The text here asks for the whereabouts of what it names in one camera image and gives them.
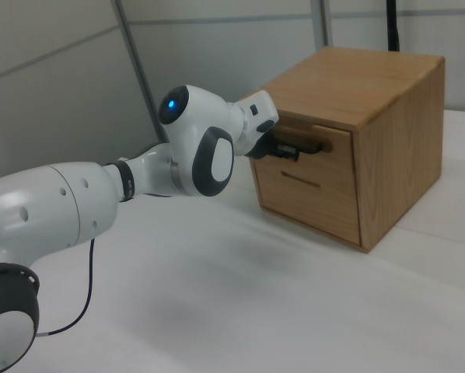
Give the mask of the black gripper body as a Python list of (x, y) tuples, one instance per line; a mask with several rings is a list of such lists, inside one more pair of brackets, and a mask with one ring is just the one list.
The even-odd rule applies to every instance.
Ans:
[(267, 155), (279, 156), (278, 141), (274, 137), (272, 127), (269, 127), (264, 133), (261, 133), (255, 146), (246, 153), (250, 159), (262, 159)]

